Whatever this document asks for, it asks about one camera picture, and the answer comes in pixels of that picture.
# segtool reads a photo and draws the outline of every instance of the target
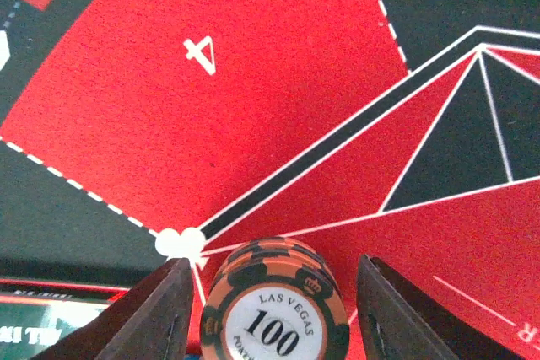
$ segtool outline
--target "poker chip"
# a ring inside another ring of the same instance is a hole
[[[348,319],[324,260],[278,242],[242,245],[220,267],[202,311],[205,358],[346,357]]]

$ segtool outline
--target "black triangle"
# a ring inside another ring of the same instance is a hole
[[[540,86],[485,56],[499,127],[514,180],[540,175]]]
[[[0,142],[0,273],[133,285],[165,258],[154,237]]]
[[[482,71],[476,61],[385,210],[507,180]]]

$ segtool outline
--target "poker chip label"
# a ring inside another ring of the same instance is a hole
[[[346,357],[348,320],[333,275],[312,248],[291,254],[296,246],[259,239],[225,261],[202,312],[205,358]]]
[[[298,353],[315,359],[326,343],[321,315],[313,303],[278,286],[240,296],[225,324],[225,340],[234,359],[298,358]]]

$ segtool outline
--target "number 4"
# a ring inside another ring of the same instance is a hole
[[[208,45],[210,45],[212,61],[209,61],[203,54],[203,48]],[[209,35],[204,37],[198,44],[193,44],[193,41],[188,38],[184,41],[184,47],[187,48],[187,59],[191,60],[195,58],[209,75],[214,75],[216,73],[216,62],[213,59],[213,44]]]

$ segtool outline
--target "white circular label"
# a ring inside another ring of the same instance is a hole
[[[283,287],[250,291],[233,304],[224,323],[225,342],[234,360],[315,360],[326,340],[322,328],[311,302]]]

